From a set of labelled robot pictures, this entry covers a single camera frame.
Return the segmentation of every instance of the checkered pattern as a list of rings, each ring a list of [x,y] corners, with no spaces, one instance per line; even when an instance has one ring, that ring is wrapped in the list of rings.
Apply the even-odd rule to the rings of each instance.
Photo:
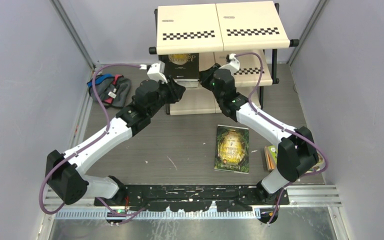
[[[248,75],[248,74],[259,74],[259,67],[240,68],[239,71],[233,73],[233,75]]]
[[[273,35],[273,34],[281,34],[278,31],[277,27],[268,27],[264,28],[254,28],[254,29],[227,29],[228,36],[258,36],[258,35]]]
[[[215,38],[214,30],[211,31],[197,31],[197,32],[178,32],[178,33],[163,33],[162,40],[182,40],[182,39],[202,39],[202,38]]]

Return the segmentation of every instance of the wall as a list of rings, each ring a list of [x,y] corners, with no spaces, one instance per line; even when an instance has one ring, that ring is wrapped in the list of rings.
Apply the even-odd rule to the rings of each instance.
[[[292,70],[352,239],[384,239],[384,1],[331,0]]]
[[[89,74],[50,1],[0,3],[0,240],[37,236],[46,156],[67,149]]]
[[[154,9],[158,6],[241,2],[240,0],[60,1],[92,59],[103,64],[150,63],[157,60],[155,55],[149,54],[148,48],[157,43]],[[299,39],[319,0],[276,2],[280,4],[280,18],[288,37]],[[278,61],[286,63],[293,50],[293,48],[279,50]],[[267,53],[267,60],[271,63],[271,51]]]

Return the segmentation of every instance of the bag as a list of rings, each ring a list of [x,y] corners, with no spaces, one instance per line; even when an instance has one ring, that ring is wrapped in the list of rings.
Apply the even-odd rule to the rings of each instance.
[[[87,82],[89,96],[94,101],[97,99],[92,89],[92,80]],[[95,79],[96,91],[105,108],[122,109],[126,103],[127,95],[132,87],[132,81],[123,75],[104,74]]]

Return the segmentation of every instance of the gray floor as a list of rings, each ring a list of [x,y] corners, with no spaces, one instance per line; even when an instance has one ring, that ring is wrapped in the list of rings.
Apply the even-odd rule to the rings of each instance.
[[[111,67],[107,73],[123,74],[132,80],[128,99],[147,78],[144,70],[131,67]],[[280,64],[277,75],[280,83],[264,89],[264,111],[288,125],[305,126],[289,66]],[[108,110],[111,118],[117,112]],[[94,103],[85,137],[90,137],[105,124],[101,108]],[[245,127],[221,113],[170,116],[161,109],[148,127],[107,153],[87,174],[116,176],[125,184],[256,184],[269,174],[263,157],[263,148],[269,142],[251,129],[249,174],[215,171],[217,125]],[[304,177],[300,184],[324,184],[324,181],[321,175],[316,175]]]

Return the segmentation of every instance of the book cover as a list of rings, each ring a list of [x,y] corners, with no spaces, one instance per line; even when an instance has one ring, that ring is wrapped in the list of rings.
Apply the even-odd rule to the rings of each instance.
[[[248,128],[218,125],[214,169],[248,174],[249,136]]]
[[[276,168],[276,164],[278,163],[278,150],[274,145],[264,147],[265,161],[267,163],[267,170],[273,171]],[[317,153],[318,162],[310,168],[307,173],[312,173],[319,171],[324,168],[325,160],[323,157]]]
[[[200,54],[170,54],[164,58],[164,74],[171,75],[176,82],[198,82],[200,78]]]

